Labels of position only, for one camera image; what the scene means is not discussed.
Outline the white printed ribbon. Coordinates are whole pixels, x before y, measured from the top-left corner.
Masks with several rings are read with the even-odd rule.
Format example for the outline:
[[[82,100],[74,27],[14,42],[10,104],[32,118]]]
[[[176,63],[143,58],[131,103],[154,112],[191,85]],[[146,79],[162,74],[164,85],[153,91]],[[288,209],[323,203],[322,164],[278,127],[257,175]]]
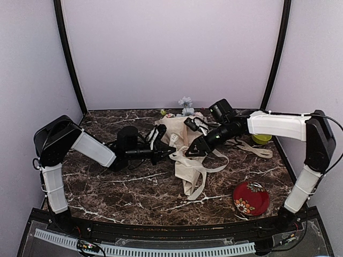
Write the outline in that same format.
[[[207,175],[223,171],[229,165],[228,156],[218,150],[205,157],[186,157],[186,145],[181,145],[181,139],[175,133],[171,135],[170,146],[176,147],[176,152],[170,154],[175,162],[175,176],[182,180],[183,193],[187,200],[195,201],[203,192]]]

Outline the beige wrapping paper sheet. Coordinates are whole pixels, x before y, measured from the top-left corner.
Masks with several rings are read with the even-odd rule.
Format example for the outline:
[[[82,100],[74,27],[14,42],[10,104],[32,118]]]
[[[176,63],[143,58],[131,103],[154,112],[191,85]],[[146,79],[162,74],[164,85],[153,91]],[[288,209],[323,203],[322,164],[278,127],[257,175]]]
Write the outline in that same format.
[[[201,114],[189,118],[200,126],[200,131],[193,131],[185,125],[186,116],[164,116],[164,118],[157,120],[155,125],[166,126],[167,130],[161,141],[176,148],[176,152],[169,156],[175,161],[175,176],[182,180],[184,194],[188,200],[193,201],[203,192],[207,174],[219,170],[204,167],[204,157],[187,157],[185,155],[191,143],[208,130],[208,126],[205,124],[206,119]]]

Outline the pink fake rose stem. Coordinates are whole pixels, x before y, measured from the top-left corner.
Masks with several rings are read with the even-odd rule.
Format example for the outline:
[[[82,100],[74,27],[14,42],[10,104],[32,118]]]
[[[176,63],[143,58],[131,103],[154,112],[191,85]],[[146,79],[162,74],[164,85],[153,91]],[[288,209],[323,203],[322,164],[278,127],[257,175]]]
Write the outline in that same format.
[[[204,115],[201,112],[195,112],[193,115],[195,117],[204,118]]]

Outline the blue fake flower stem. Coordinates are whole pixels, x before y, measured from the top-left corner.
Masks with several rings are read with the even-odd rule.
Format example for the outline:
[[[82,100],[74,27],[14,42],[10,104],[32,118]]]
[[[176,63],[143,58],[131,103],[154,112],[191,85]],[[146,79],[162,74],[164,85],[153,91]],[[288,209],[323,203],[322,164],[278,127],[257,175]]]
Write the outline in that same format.
[[[179,99],[178,104],[182,107],[182,112],[181,112],[182,117],[192,116],[195,113],[195,110],[192,107],[193,102],[190,97],[186,97],[186,96],[182,97],[181,99]]]

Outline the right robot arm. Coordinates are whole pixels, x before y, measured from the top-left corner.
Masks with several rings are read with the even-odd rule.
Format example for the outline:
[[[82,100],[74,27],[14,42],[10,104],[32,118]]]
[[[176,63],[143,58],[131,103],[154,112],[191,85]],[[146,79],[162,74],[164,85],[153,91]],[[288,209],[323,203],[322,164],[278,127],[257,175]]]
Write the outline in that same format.
[[[244,134],[271,135],[300,147],[294,151],[283,147],[287,156],[299,155],[290,163],[297,163],[299,170],[295,173],[295,185],[281,207],[285,212],[273,221],[278,232],[287,231],[294,224],[293,214],[315,193],[322,178],[335,165],[332,158],[337,142],[331,129],[335,120],[320,109],[297,114],[261,109],[237,110],[226,99],[211,105],[209,111],[219,126],[197,137],[186,151],[187,157],[205,156],[227,140]]]

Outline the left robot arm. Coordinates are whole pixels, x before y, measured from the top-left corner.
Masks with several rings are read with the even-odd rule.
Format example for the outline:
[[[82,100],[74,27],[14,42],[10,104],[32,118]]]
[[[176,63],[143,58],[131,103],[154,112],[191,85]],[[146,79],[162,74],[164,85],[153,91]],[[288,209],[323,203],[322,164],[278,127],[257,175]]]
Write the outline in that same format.
[[[132,161],[148,160],[157,165],[176,152],[175,147],[163,142],[166,132],[165,125],[156,125],[148,135],[142,135],[134,126],[125,126],[117,132],[114,141],[105,143],[66,115],[36,131],[33,162],[40,172],[48,207],[57,215],[55,225],[64,233],[72,233],[76,228],[75,220],[66,214],[69,204],[63,179],[64,165],[72,155],[115,172],[128,168]]]

